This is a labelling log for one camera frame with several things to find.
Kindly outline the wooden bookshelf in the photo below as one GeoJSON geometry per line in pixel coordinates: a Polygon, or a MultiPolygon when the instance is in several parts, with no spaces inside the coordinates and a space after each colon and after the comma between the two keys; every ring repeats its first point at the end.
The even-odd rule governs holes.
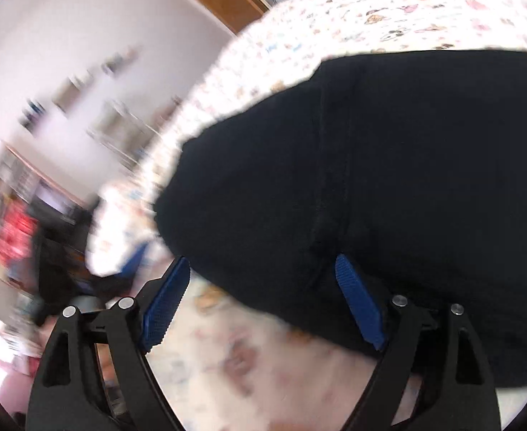
{"type": "Polygon", "coordinates": [[[10,272],[31,255],[42,223],[72,224],[85,206],[78,183],[36,151],[5,141],[0,152],[0,280],[19,285],[10,272]]]}

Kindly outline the floral fleece blanket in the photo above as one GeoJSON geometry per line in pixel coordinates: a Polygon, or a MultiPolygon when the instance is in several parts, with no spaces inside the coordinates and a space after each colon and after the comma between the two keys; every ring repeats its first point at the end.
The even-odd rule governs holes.
{"type": "Polygon", "coordinates": [[[187,430],[527,430],[527,0],[292,0],[221,53],[89,265],[191,265],[187,430]]]}

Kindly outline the black pants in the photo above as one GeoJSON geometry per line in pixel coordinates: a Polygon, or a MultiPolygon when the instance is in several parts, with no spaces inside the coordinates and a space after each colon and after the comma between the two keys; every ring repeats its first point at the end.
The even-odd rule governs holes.
{"type": "Polygon", "coordinates": [[[187,141],[154,211],[251,309],[372,353],[344,256],[381,310],[462,305],[496,384],[527,385],[527,52],[325,61],[187,141]]]}

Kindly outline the white wall shelf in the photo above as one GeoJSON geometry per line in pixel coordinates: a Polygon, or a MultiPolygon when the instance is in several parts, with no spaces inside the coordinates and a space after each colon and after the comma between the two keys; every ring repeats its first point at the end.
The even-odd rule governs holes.
{"type": "Polygon", "coordinates": [[[72,76],[56,89],[51,97],[52,104],[64,116],[68,116],[83,99],[84,94],[94,83],[95,77],[89,72],[72,76]]]}

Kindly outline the white storage rack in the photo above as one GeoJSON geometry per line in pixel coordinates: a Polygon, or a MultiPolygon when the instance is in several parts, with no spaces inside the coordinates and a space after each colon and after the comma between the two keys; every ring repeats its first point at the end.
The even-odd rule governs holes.
{"type": "Polygon", "coordinates": [[[124,168],[133,171],[142,162],[164,122],[165,117],[161,114],[143,119],[123,103],[108,101],[86,132],[115,155],[124,168]]]}

